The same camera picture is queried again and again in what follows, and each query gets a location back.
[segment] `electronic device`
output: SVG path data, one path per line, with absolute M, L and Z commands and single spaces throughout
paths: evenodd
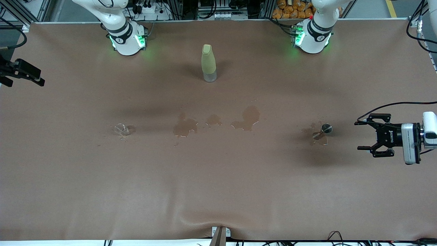
M 437 116 L 434 112 L 423 113 L 423 124 L 390 123 L 391 114 L 369 114 L 355 125 L 369 125 L 376 129 L 376 143 L 373 146 L 358 146 L 358 150 L 368 151 L 373 157 L 392 157 L 394 147 L 402 147 L 405 164 L 419 164 L 422 145 L 425 149 L 437 148 Z
M 339 10 L 337 9 L 342 4 L 348 3 L 351 0 L 312 0 L 313 6 L 317 9 L 312 18 L 307 18 L 298 23 L 297 26 L 302 27 L 302 30 L 297 32 L 294 38 L 294 45 L 301 48 L 303 51 L 316 54 L 325 48 L 332 35 L 332 29 L 339 18 Z M 437 33 L 437 1 L 429 0 L 429 12 L 431 25 L 434 32 Z M 418 35 L 421 32 L 422 20 L 417 24 Z
M 147 30 L 144 26 L 126 19 L 123 13 L 123 9 L 128 4 L 126 0 L 105 0 L 107 2 L 111 1 L 111 3 L 103 3 L 102 0 L 97 1 L 73 0 L 102 22 L 109 32 L 109 38 L 114 49 L 120 54 L 130 56 L 146 48 Z
M 41 70 L 23 59 L 15 62 L 8 61 L 0 55 L 0 83 L 12 87 L 13 81 L 8 77 L 21 78 L 44 86 L 45 80 L 41 78 Z

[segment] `black cable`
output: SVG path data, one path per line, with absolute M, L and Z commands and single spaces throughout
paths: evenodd
M 106 241 L 108 241 L 108 246 L 111 246 L 111 245 L 112 245 L 113 240 L 105 240 L 105 241 L 103 242 L 103 246 L 106 246 Z
M 3 17 L 5 14 L 6 14 L 6 9 L 1 7 L 0 8 L 0 17 Z
M 263 18 L 261 18 L 261 19 L 270 20 L 270 21 L 273 22 L 275 25 L 279 26 L 283 32 L 285 32 L 286 34 L 288 34 L 288 35 L 290 35 L 290 36 L 297 36 L 297 34 L 290 33 L 290 32 L 288 32 L 287 30 L 284 29 L 284 28 L 291 28 L 291 27 L 292 27 L 291 25 L 281 24 L 281 23 L 279 23 L 278 20 L 274 20 L 274 19 L 272 19 L 272 18 L 270 18 L 270 17 L 263 17 Z
M 332 231 L 327 240 L 331 239 L 334 234 L 337 234 L 340 237 L 340 240 L 343 241 L 343 237 L 341 236 L 341 233 L 339 231 Z
M 19 43 L 17 45 L 7 46 L 6 49 L 16 49 L 16 48 L 19 48 L 19 47 L 23 46 L 27 42 L 27 36 L 24 34 L 24 32 L 20 28 L 12 25 L 12 23 L 10 23 L 9 21 L 3 19 L 3 17 L 0 17 L 0 20 L 4 21 L 6 24 L 10 25 L 15 30 L 19 31 L 21 33 L 21 35 L 23 35 L 23 38 L 24 38 L 24 40 L 21 43 Z
M 414 11 L 413 15 L 411 16 L 410 20 L 408 21 L 408 25 L 407 25 L 407 28 L 406 28 L 406 33 L 407 33 L 407 35 L 408 35 L 410 38 L 417 40 L 418 43 L 419 43 L 419 45 L 420 45 L 420 47 L 421 47 L 422 49 L 424 49 L 424 50 L 426 50 L 426 51 L 428 51 L 428 52 L 430 52 L 430 53 L 437 53 L 437 52 L 435 52 L 435 51 L 431 51 L 431 50 L 427 49 L 426 47 L 424 47 L 424 46 L 420 43 L 420 41 L 424 41 L 424 42 L 430 42 L 430 43 L 437 44 L 436 41 L 434 41 L 434 40 L 430 40 L 430 39 L 423 39 L 423 38 L 419 38 L 419 37 L 414 37 L 414 36 L 412 36 L 412 35 L 410 34 L 410 32 L 409 32 L 409 27 L 411 26 L 411 23 L 412 23 L 413 19 L 414 19 L 418 14 L 419 14 L 419 18 L 421 19 L 422 15 L 425 14 L 426 12 L 428 12 L 429 9 L 426 10 L 425 12 L 423 12 L 423 8 L 426 7 L 427 5 L 428 5 L 428 3 L 425 4 L 425 0 L 421 0 L 421 2 L 419 3 L 419 5 L 417 6 L 416 10 Z
M 176 13 L 174 13 L 173 10 L 171 10 L 171 8 L 167 7 L 167 5 L 164 4 L 164 6 L 165 6 L 166 9 L 168 9 L 168 11 L 170 11 L 170 13 L 172 13 L 172 14 L 175 15 L 175 16 L 177 16 L 177 18 L 178 18 L 179 20 L 180 20 L 180 17 L 184 17 L 183 15 L 180 15 L 180 14 L 176 14 Z
M 212 2 L 212 4 L 211 4 L 211 11 L 209 12 L 209 14 L 206 17 L 198 16 L 198 19 L 208 19 L 208 18 L 212 17 L 215 14 L 215 11 L 217 10 L 217 3 L 215 2 L 215 0 L 211 0 L 211 2 Z
M 370 110 L 369 112 L 365 113 L 364 115 L 361 115 L 360 117 L 357 118 L 357 122 L 361 122 L 364 123 L 364 121 L 362 121 L 361 119 L 364 118 L 366 115 L 378 110 L 378 109 L 382 109 L 388 106 L 393 106 L 393 105 L 399 105 L 399 104 L 420 104 L 420 105 L 430 105 L 430 104 L 437 104 L 437 101 L 434 102 L 394 102 L 394 103 L 389 103 L 389 104 L 385 104 L 382 106 L 379 106 L 375 109 Z M 379 123 L 379 122 L 375 122 L 376 124 L 379 125 L 384 125 L 383 123 Z
M 423 155 L 423 154 L 426 154 L 426 153 L 428 153 L 428 152 L 430 152 L 430 151 L 433 151 L 433 150 L 434 150 L 434 149 L 429 149 L 429 150 L 427 150 L 427 151 L 421 152 L 420 154 Z
M 133 19 L 132 19 L 132 15 L 131 15 L 131 11 L 129 10 L 128 7 L 126 7 L 126 9 L 128 10 L 129 18 L 133 21 Z
M 338 245 L 343 245 L 343 246 L 352 246 L 352 245 L 350 245 L 350 244 L 343 243 L 343 242 L 333 244 L 332 246 L 338 246 Z
M 97 0 L 97 1 L 99 1 L 99 3 L 101 4 L 101 5 L 103 5 L 104 7 L 106 7 L 106 8 L 112 8 L 112 7 L 114 7 L 114 1 L 113 0 L 111 0 L 111 5 L 108 7 L 108 6 L 106 6 L 104 3 L 102 3 L 102 1 L 100 1 L 100 0 Z

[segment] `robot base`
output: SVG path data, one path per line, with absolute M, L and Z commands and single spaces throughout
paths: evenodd
M 133 21 L 129 23 L 132 25 L 132 34 L 124 44 L 119 44 L 110 37 L 114 50 L 124 56 L 135 55 L 138 51 L 146 49 L 147 44 L 147 28 Z
M 294 45 L 307 53 L 317 54 L 328 45 L 331 34 L 329 34 L 326 39 L 322 36 L 325 40 L 322 42 L 317 42 L 311 35 L 309 35 L 308 24 L 310 21 L 310 19 L 305 19 L 304 21 L 296 24 L 297 26 L 302 26 L 302 30 L 300 33 L 297 33 L 298 36 L 294 39 Z

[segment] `green led light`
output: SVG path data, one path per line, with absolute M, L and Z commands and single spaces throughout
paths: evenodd
M 326 43 L 325 46 L 329 44 L 329 38 L 331 37 L 331 34 L 329 34 L 329 36 L 326 38 Z
M 296 37 L 295 44 L 296 45 L 301 45 L 304 37 L 305 37 L 305 32 L 302 31 L 301 34 L 299 34 L 299 36 Z
M 135 35 L 135 39 L 140 47 L 144 47 L 144 38 L 143 37 Z
M 112 39 L 112 37 L 111 37 L 111 36 L 109 36 L 109 39 L 111 40 L 111 43 L 112 43 L 112 47 L 114 47 L 114 49 L 115 49 L 115 44 L 114 44 L 114 40 Z

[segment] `liquid stain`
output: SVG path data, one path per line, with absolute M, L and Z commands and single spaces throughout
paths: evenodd
M 205 124 L 208 125 L 209 128 L 211 128 L 213 125 L 221 126 L 222 122 L 220 121 L 220 117 L 218 115 L 213 114 L 206 119 Z
M 328 139 L 326 134 L 320 130 L 322 127 L 322 122 L 319 122 L 320 127 L 317 128 L 316 123 L 311 123 L 310 128 L 302 129 L 303 133 L 306 133 L 310 137 L 310 145 L 320 144 L 328 145 Z
M 194 119 L 186 119 L 185 113 L 181 113 L 178 117 L 178 122 L 173 128 L 173 134 L 176 137 L 188 137 L 190 132 L 197 133 L 198 122 Z
M 126 137 L 136 132 L 136 128 L 135 126 L 126 126 L 125 124 L 119 123 L 114 126 L 113 131 L 121 137 Z
M 249 106 L 243 111 L 243 121 L 234 121 L 231 126 L 234 129 L 242 128 L 244 131 L 251 131 L 252 126 L 260 120 L 260 111 L 255 106 Z

